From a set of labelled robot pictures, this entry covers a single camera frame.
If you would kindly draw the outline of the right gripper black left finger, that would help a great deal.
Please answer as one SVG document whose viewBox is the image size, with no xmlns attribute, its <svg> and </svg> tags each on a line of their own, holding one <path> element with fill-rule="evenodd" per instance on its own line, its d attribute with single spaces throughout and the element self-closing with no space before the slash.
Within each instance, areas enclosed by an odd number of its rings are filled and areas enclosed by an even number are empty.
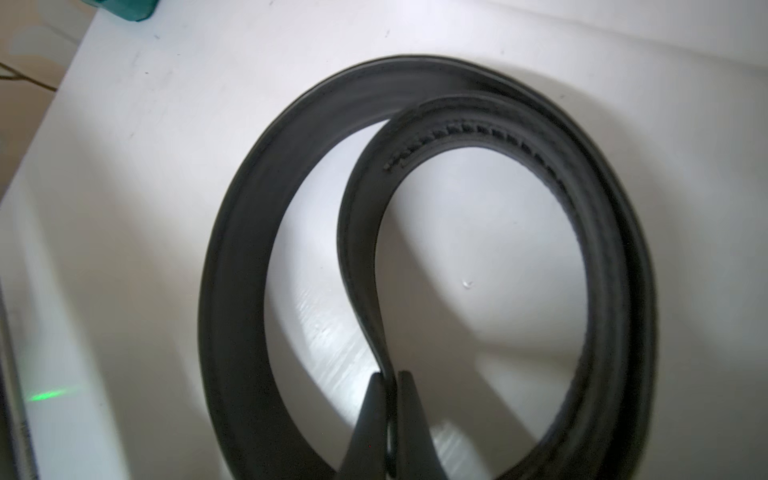
<svg viewBox="0 0 768 480">
<path fill-rule="evenodd" d="M 349 448 L 335 475 L 338 480 L 387 477 L 387 395 L 383 376 L 371 376 Z"/>
</svg>

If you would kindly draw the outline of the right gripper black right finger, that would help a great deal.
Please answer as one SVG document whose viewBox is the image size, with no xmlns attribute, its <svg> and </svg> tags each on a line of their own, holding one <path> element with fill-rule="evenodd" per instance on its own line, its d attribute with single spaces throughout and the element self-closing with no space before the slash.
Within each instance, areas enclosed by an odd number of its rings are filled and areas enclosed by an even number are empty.
<svg viewBox="0 0 768 480">
<path fill-rule="evenodd" d="M 397 381 L 396 478 L 446 480 L 414 377 L 400 371 Z"/>
</svg>

